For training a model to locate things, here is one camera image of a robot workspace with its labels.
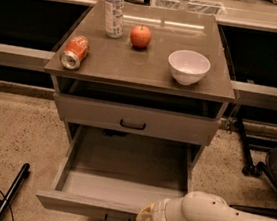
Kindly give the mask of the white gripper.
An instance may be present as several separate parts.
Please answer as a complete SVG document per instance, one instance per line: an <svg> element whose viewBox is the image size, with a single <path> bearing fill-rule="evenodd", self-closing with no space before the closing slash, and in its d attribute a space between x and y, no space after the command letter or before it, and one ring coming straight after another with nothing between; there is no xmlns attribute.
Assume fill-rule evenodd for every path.
<svg viewBox="0 0 277 221"><path fill-rule="evenodd" d="M180 212L178 200L165 198L142 208L135 221L178 221Z"/></svg>

